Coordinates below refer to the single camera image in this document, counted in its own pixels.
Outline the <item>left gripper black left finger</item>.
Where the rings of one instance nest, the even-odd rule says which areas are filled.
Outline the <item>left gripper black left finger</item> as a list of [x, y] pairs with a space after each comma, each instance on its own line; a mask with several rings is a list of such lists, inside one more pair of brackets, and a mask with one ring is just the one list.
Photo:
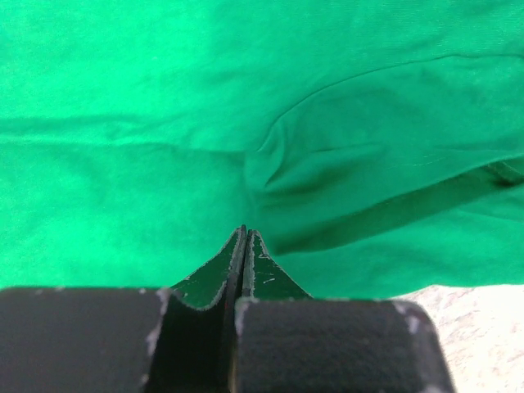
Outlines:
[[4, 392], [226, 392], [245, 227], [172, 287], [8, 287]]

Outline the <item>green t shirt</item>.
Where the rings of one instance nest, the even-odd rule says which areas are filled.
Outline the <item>green t shirt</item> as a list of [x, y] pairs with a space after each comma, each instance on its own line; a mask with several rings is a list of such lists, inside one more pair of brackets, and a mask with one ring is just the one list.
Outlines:
[[4, 1], [1, 284], [523, 281], [520, 1]]

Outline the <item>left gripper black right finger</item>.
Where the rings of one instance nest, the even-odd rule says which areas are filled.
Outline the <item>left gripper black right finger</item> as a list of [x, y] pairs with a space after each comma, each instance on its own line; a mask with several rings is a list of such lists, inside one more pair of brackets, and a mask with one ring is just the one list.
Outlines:
[[315, 299], [248, 234], [238, 392], [452, 392], [434, 323], [406, 300]]

